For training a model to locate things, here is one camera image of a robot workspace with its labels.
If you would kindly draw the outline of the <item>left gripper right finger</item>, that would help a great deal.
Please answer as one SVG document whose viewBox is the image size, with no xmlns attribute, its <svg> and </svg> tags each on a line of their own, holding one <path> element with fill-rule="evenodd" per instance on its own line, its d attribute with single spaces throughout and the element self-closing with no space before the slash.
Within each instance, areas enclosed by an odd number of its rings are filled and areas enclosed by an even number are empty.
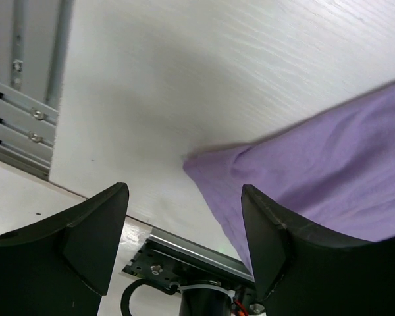
<svg viewBox="0 0 395 316">
<path fill-rule="evenodd" d="M 369 242 L 242 189 L 257 297 L 268 315 L 395 315 L 395 237 Z"/>
</svg>

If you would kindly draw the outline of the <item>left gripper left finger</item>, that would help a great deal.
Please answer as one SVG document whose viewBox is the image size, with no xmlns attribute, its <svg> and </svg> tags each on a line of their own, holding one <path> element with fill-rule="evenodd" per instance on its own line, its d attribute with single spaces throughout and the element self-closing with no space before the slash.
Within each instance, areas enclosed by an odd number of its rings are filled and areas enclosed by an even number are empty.
<svg viewBox="0 0 395 316">
<path fill-rule="evenodd" d="M 0 315 L 97 315 L 108 293 L 129 191 L 119 182 L 0 235 Z"/>
</svg>

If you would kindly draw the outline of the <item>purple t shirt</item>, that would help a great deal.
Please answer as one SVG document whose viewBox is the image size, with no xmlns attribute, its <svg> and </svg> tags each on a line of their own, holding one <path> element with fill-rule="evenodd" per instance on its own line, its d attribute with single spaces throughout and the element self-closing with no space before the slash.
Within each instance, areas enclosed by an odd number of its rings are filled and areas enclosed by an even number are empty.
<svg viewBox="0 0 395 316">
<path fill-rule="evenodd" d="M 395 83 L 271 139 L 203 153 L 183 167 L 246 267 L 246 184 L 337 232 L 373 242 L 393 237 Z"/>
</svg>

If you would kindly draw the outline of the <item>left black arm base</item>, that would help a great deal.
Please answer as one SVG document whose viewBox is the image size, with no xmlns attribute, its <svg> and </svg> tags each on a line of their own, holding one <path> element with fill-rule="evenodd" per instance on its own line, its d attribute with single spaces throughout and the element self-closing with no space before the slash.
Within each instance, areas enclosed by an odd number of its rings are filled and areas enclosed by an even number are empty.
<svg viewBox="0 0 395 316">
<path fill-rule="evenodd" d="M 180 315 L 265 314 L 241 261 L 162 230 L 151 231 L 122 271 L 137 277 L 122 294 L 123 315 L 131 315 L 131 297 L 140 286 L 180 294 Z"/>
</svg>

